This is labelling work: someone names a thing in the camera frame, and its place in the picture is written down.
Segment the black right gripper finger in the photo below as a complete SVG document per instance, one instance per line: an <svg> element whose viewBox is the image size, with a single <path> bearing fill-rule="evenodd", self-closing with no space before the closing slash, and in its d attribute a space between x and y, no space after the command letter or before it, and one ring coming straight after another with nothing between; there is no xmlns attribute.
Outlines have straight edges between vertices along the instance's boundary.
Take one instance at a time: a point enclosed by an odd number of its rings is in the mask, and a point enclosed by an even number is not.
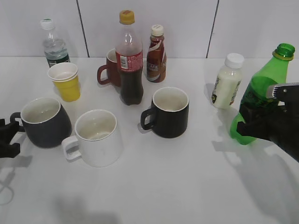
<svg viewBox="0 0 299 224"><path fill-rule="evenodd" d="M18 121L12 121L5 124L5 119L0 119L0 141L10 143L17 132L25 132L24 127L19 125Z"/></svg>

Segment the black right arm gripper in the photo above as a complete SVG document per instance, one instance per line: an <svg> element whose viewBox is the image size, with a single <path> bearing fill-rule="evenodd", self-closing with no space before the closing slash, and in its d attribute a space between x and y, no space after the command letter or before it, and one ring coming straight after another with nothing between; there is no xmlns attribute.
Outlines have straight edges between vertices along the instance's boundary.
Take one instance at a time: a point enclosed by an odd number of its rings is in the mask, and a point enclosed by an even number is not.
<svg viewBox="0 0 299 224"><path fill-rule="evenodd" d="M299 160L299 83L270 85L266 98L285 102L274 110L240 107L244 122L238 122L237 132L242 136L269 140L294 160Z"/></svg>

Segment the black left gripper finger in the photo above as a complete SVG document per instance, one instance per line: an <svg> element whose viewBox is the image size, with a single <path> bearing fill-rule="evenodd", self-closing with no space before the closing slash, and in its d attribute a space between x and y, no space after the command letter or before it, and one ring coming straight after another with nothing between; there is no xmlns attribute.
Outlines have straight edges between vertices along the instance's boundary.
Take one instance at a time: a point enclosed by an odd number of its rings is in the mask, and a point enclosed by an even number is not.
<svg viewBox="0 0 299 224"><path fill-rule="evenodd" d="M20 153L20 144L14 143L12 145L0 142L0 158L15 158Z"/></svg>

